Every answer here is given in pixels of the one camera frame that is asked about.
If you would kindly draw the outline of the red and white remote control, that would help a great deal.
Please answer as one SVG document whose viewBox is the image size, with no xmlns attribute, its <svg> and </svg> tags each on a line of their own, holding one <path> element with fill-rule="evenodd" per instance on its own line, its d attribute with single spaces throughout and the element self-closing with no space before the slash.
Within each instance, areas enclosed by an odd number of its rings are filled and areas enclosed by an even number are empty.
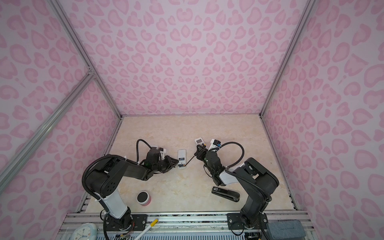
<svg viewBox="0 0 384 240">
<path fill-rule="evenodd" d="M 184 169 L 187 164 L 187 151 L 186 149 L 178 150 L 178 169 Z"/>
</svg>

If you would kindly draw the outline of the black yellow handled screwdriver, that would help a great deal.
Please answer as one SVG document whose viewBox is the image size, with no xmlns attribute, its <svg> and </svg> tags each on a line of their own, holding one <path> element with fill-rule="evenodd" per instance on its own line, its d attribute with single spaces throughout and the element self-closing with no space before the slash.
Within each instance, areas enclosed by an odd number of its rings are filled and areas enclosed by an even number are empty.
<svg viewBox="0 0 384 240">
<path fill-rule="evenodd" d="M 190 163 L 190 161 L 192 161 L 194 158 L 196 158 L 195 156 L 193 156 L 186 164 L 186 166 Z"/>
</svg>

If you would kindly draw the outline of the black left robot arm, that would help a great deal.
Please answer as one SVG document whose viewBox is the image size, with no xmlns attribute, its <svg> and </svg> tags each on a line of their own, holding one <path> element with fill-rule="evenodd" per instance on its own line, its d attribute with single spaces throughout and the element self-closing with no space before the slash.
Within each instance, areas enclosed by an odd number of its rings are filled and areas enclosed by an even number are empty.
<svg viewBox="0 0 384 240">
<path fill-rule="evenodd" d="M 170 156 L 138 163 L 110 154 L 92 162 L 83 173 L 82 185 L 106 212 L 103 228 L 106 231 L 131 231 L 134 229 L 131 210 L 124 203 L 118 191 L 118 185 L 123 177 L 147 181 L 155 174 L 167 173 L 178 163 L 177 159 Z"/>
</svg>

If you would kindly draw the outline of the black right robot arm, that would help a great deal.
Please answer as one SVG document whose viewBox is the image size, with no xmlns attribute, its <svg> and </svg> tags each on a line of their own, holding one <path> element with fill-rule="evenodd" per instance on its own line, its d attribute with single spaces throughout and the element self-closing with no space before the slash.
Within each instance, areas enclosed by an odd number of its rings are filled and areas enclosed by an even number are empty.
<svg viewBox="0 0 384 240">
<path fill-rule="evenodd" d="M 218 151 L 227 145 L 237 145 L 242 150 L 241 157 L 233 164 L 225 167 L 221 163 Z M 262 215 L 272 201 L 272 194 L 279 186 L 277 177 L 254 158 L 248 158 L 241 165 L 245 150 L 236 142 L 213 145 L 207 148 L 204 144 L 197 145 L 194 156 L 204 163 L 213 182 L 217 187 L 239 183 L 248 194 L 245 205 L 240 210 L 240 221 L 233 222 L 231 229 L 239 225 L 252 229 L 262 222 Z"/>
</svg>

